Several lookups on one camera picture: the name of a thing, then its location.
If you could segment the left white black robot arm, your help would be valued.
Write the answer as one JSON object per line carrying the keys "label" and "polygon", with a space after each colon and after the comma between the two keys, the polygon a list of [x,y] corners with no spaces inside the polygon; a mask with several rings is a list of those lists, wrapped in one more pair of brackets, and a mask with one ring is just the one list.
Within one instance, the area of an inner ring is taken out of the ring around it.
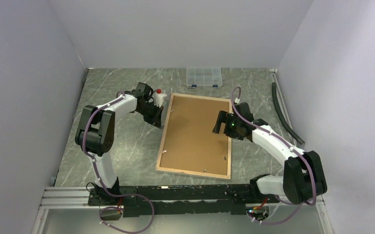
{"label": "left white black robot arm", "polygon": [[110,150],[115,139],[115,124],[128,113],[138,113],[148,124],[161,128],[161,115],[166,94],[146,83],[138,83],[131,91],[119,91],[116,98],[98,106],[86,105],[79,120],[75,143],[89,158],[94,169],[95,189],[109,205],[120,198]]}

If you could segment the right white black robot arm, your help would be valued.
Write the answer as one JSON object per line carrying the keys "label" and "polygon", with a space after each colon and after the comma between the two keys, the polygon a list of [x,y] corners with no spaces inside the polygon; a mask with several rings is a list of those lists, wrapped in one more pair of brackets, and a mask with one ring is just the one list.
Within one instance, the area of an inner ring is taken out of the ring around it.
{"label": "right white black robot arm", "polygon": [[327,192],[321,159],[315,151],[303,149],[285,140],[263,119],[255,119],[246,102],[236,103],[233,112],[219,111],[213,133],[231,139],[247,139],[274,157],[283,175],[259,175],[250,180],[249,197],[261,202],[267,195],[281,196],[294,205],[314,205],[317,197]]}

